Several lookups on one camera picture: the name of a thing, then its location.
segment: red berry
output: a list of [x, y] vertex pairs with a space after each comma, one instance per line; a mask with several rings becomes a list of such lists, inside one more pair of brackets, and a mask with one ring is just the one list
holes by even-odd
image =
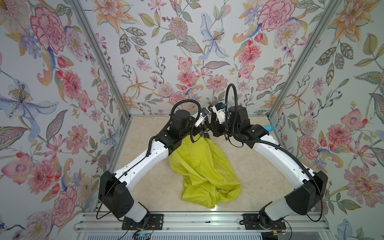
[[251, 40], [248, 40], [248, 41], [245, 42], [246, 46], [249, 46], [249, 45], [252, 45], [252, 44], [253, 44], [253, 42]]
[[56, 77], [57, 77], [57, 79], [61, 79], [63, 77], [63, 72], [62, 71], [57, 71], [56, 72]]
[[336, 148], [332, 144], [329, 145], [329, 149], [331, 149], [332, 152], [336, 152]]

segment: green leaf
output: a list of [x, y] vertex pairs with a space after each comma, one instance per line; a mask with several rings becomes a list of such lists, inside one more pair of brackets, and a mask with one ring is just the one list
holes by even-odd
[[146, 95], [145, 96], [145, 100], [150, 100], [152, 95], [153, 95], [153, 93], [150, 93], [150, 94]]
[[312, 0], [304, 0], [304, 1], [296, 3], [296, 7], [297, 8], [307, 8], [307, 7], [312, 6], [313, 4], [314, 4], [314, 2]]
[[341, 49], [341, 54], [346, 58], [346, 59], [353, 59], [353, 49], [352, 47], [347, 44], [347, 43], [341, 43], [340, 44], [340, 49]]
[[373, 153], [377, 157], [377, 161], [384, 167], [384, 149], [377, 148], [377, 147], [371, 147], [369, 149], [373, 151]]
[[349, 78], [344, 79], [344, 80], [339, 84], [338, 88], [344, 86], [345, 84], [347, 84], [348, 81], [349, 81]]
[[297, 118], [297, 115], [291, 113], [291, 114], [289, 114], [288, 118], [289, 118], [289, 119], [294, 119], [294, 118]]
[[354, 76], [354, 78], [356, 78], [358, 80], [367, 81], [367, 82], [372, 83], [374, 85], [379, 85], [381, 83], [380, 76], [381, 76], [381, 72], [371, 71], [371, 72], [363, 73], [359, 76]]
[[271, 94], [271, 91], [265, 91], [263, 93], [260, 93], [259, 95], [257, 95], [256, 99], [259, 100], [260, 98], [264, 97], [267, 94]]
[[367, 34], [367, 39], [365, 40], [364, 46], [362, 47], [362, 52], [365, 55], [372, 55], [377, 48], [377, 37], [371, 33]]
[[335, 214], [335, 207], [333, 206], [333, 203], [331, 201], [328, 201], [328, 206], [329, 206], [329, 209], [331, 210], [331, 212], [333, 214]]
[[89, 145], [91, 146], [91, 148], [95, 148], [95, 140], [93, 140], [91, 136], [89, 136]]
[[189, 22], [192, 22], [192, 19], [191, 19], [191, 16], [189, 15], [189, 13], [187, 12], [182, 12], [181, 15], [183, 16], [183, 18]]
[[176, 39], [176, 36], [173, 35], [170, 31], [164, 34], [164, 36], [161, 38], [160, 43], [165, 43], [166, 41]]
[[356, 67], [364, 67], [364, 66], [367, 66], [368, 64], [370, 64], [371, 62], [373, 62], [373, 58], [365, 58], [363, 60], [361, 60], [360, 62], [356, 63], [354, 66]]
[[191, 3], [189, 4], [189, 6], [190, 6], [192, 9], [201, 8], [201, 5], [198, 4], [198, 3], [195, 3], [195, 2], [191, 2]]
[[139, 13], [139, 16], [141, 17], [141, 20], [143, 21], [143, 23], [145, 25], [147, 25], [148, 27], [151, 28], [151, 27], [153, 27], [155, 25], [155, 22], [153, 21], [151, 16], [149, 16], [148, 14]]
[[361, 208], [357, 203], [349, 199], [343, 199], [339, 203], [348, 210], [355, 210]]
[[384, 43], [383, 43], [383, 45], [381, 45], [381, 47], [379, 48], [379, 50], [377, 51], [377, 53], [376, 53], [376, 57], [375, 58], [378, 58], [378, 57], [380, 57], [381, 55], [383, 55], [384, 54]]
[[306, 14], [306, 13], [313, 13], [313, 12], [315, 12], [315, 11], [318, 10], [318, 9], [319, 9], [318, 6], [311, 6], [311, 7], [307, 8], [307, 10], [305, 10], [303, 14]]
[[61, 126], [63, 125], [64, 115], [67, 111], [68, 110], [63, 110], [59, 112], [56, 115], [55, 119], [53, 119], [50, 124], [48, 124], [46, 131], [46, 137], [48, 142], [51, 140], [51, 138], [53, 138], [54, 135], [56, 135], [60, 131]]
[[337, 206], [339, 207], [339, 209], [343, 212], [345, 212], [345, 214], [347, 214], [347, 210], [345, 209], [345, 207], [343, 205], [341, 205], [340, 203], [337, 203]]
[[310, 21], [309, 25], [313, 22], [316, 22], [320, 19], [321, 15], [323, 14], [323, 12], [317, 14], [316, 16], [313, 17], [313, 19]]
[[160, 27], [154, 28], [152, 31], [152, 37], [157, 36], [160, 32]]
[[11, 146], [26, 130], [24, 127], [0, 127], [0, 150]]
[[62, 16], [65, 14], [65, 10], [67, 9], [67, 7], [63, 4], [58, 4], [57, 7], [56, 7], [56, 11], [55, 13], [59, 16]]

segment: orange lily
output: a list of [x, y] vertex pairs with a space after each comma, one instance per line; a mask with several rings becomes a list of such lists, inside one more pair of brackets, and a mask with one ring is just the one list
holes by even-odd
[[290, 95], [286, 96], [286, 98], [287, 97], [291, 97], [291, 100], [293, 100], [293, 102], [290, 103], [292, 105], [290, 107], [288, 107], [288, 108], [293, 107], [297, 103], [297, 105], [299, 106], [299, 111], [300, 111], [301, 115], [303, 115], [303, 114], [301, 113], [300, 102], [306, 104], [303, 100], [301, 100], [301, 96], [305, 93], [305, 91], [307, 91], [308, 86], [305, 88], [305, 90], [299, 96], [296, 96], [296, 95], [293, 95], [293, 94], [290, 94]]
[[138, 94], [137, 97], [136, 97], [136, 99], [137, 99], [137, 98], [140, 96], [140, 87], [145, 88], [145, 89], [149, 89], [149, 90], [153, 90], [153, 89], [151, 89], [151, 88], [147, 88], [147, 87], [143, 86], [143, 84], [144, 84], [144, 83], [147, 83], [147, 82], [139, 83], [139, 79], [137, 78], [137, 74], [136, 74], [135, 69], [133, 69], [133, 71], [135, 72], [136, 83], [133, 84], [133, 85], [131, 85], [131, 86], [129, 86], [129, 87], [127, 88], [127, 90], [125, 91], [124, 94], [126, 94], [130, 88], [135, 89], [135, 88], [137, 87], [137, 89], [138, 89], [138, 91], [139, 91], [139, 94]]

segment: yellow-green cloth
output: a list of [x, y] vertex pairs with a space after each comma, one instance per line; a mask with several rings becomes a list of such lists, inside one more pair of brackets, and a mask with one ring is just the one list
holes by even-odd
[[240, 194], [241, 184], [223, 151], [212, 140], [202, 137], [192, 143], [190, 137], [184, 138], [169, 156], [169, 164], [184, 176], [184, 201], [214, 208], [216, 203], [231, 201]]

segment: beige marble floor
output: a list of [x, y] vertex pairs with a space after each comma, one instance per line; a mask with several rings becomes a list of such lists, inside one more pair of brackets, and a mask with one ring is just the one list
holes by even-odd
[[[168, 117], [134, 117], [116, 169], [120, 169], [148, 145], [151, 136], [158, 133]], [[266, 117], [250, 117], [252, 124], [268, 125]], [[226, 154], [234, 169], [242, 192], [231, 202], [219, 203], [214, 209], [181, 200], [183, 177], [169, 166], [168, 158], [153, 167], [131, 193], [150, 211], [258, 211], [270, 201], [293, 190], [288, 180], [261, 154], [244, 145], [236, 148], [224, 136], [211, 139]]]

